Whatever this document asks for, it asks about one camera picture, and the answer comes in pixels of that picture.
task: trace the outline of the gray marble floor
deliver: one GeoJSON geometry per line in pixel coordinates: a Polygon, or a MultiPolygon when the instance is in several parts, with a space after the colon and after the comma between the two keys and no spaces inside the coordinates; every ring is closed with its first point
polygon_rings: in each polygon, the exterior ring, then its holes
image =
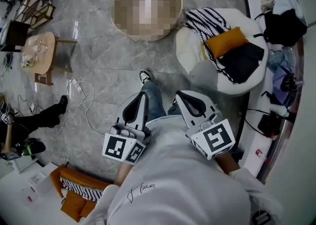
{"type": "MultiPolygon", "coordinates": [[[[184,8],[234,7],[245,13],[244,0],[183,0],[184,8]]],[[[53,86],[35,85],[33,77],[20,66],[20,54],[14,54],[13,69],[8,71],[0,82],[1,91],[7,101],[18,107],[18,95],[27,98],[31,104],[38,100],[41,107],[47,108],[59,101],[66,93],[66,87],[74,76],[90,82],[95,89],[95,102],[87,117],[91,126],[100,133],[109,130],[120,104],[141,88],[138,72],[151,69],[161,89],[163,104],[167,109],[176,90],[190,89],[190,84],[181,76],[175,63],[173,39],[176,31],[157,42],[134,43],[121,35],[111,24],[109,9],[112,0],[55,0],[53,20],[30,34],[52,31],[63,39],[71,39],[75,23],[78,22],[78,44],[63,44],[57,48],[57,64],[69,66],[73,73],[53,71],[53,86]]],[[[91,87],[82,84],[86,93],[91,87]]],[[[239,105],[242,98],[231,98],[215,93],[210,97],[218,103],[224,116],[228,117],[236,134],[239,123],[239,105]]],[[[72,115],[81,103],[83,95],[74,87],[70,91],[69,106],[63,119],[72,115]]],[[[70,164],[88,174],[113,180],[119,163],[101,155],[103,138],[90,130],[86,123],[85,111],[89,105],[84,101],[73,117],[64,124],[60,135],[55,139],[56,129],[39,129],[32,136],[40,138],[46,145],[45,152],[39,155],[43,163],[61,164],[57,152],[68,154],[70,164]]],[[[19,100],[19,108],[30,115],[25,102],[19,100]]]]}

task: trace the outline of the orange cushion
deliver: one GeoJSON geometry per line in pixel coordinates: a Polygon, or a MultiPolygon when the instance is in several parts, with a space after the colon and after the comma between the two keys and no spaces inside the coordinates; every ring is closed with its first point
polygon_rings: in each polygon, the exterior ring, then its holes
{"type": "Polygon", "coordinates": [[[78,183],[83,186],[88,186],[95,189],[105,189],[108,185],[110,185],[109,183],[96,180],[80,172],[76,172],[68,167],[64,168],[60,172],[60,177],[68,179],[74,183],[78,183]]]}
{"type": "Polygon", "coordinates": [[[213,52],[216,58],[221,57],[229,50],[236,48],[240,45],[246,44],[249,41],[245,38],[244,34],[240,31],[239,27],[235,27],[220,35],[211,37],[205,41],[213,52]]]}
{"type": "Polygon", "coordinates": [[[76,222],[80,220],[80,213],[83,206],[85,205],[85,200],[73,191],[68,191],[61,211],[69,215],[76,222]]]}
{"type": "Polygon", "coordinates": [[[85,205],[83,206],[83,209],[81,210],[80,216],[86,217],[91,213],[91,211],[95,208],[95,205],[97,203],[93,202],[91,200],[85,200],[85,205]]]}
{"type": "Polygon", "coordinates": [[[61,192],[61,188],[63,188],[63,184],[60,182],[60,171],[64,169],[66,165],[59,166],[56,170],[54,170],[49,176],[51,181],[53,182],[55,188],[57,189],[61,198],[63,198],[63,194],[61,192]]]}

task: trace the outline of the jeans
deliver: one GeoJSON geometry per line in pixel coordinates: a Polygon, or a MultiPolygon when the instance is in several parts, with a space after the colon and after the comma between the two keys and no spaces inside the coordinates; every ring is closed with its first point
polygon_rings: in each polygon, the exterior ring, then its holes
{"type": "MultiPolygon", "coordinates": [[[[146,81],[141,91],[144,91],[149,99],[148,121],[166,116],[158,86],[152,81],[146,81]]],[[[172,105],[168,110],[168,115],[181,115],[179,106],[177,104],[172,105]]]]}

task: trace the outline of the black bag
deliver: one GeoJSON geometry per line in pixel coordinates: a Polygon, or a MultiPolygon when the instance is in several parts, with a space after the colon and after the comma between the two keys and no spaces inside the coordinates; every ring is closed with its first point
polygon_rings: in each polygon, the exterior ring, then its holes
{"type": "Polygon", "coordinates": [[[281,15],[269,11],[258,15],[255,20],[262,15],[267,26],[263,33],[266,42],[293,46],[307,31],[306,25],[296,16],[294,9],[287,10],[281,15]]]}

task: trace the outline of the white round chair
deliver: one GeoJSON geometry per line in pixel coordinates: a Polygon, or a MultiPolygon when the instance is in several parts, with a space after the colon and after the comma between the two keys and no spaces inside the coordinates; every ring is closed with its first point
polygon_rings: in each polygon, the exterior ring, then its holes
{"type": "Polygon", "coordinates": [[[264,49],[263,59],[258,68],[246,82],[233,84],[224,74],[216,71],[210,60],[205,59],[199,36],[185,26],[178,31],[175,37],[177,60],[182,73],[194,85],[228,95],[243,95],[263,80],[268,59],[268,46],[263,36],[253,37],[262,33],[256,21],[246,17],[237,9],[216,8],[215,10],[228,22],[231,29],[240,27],[249,42],[264,49]]]}

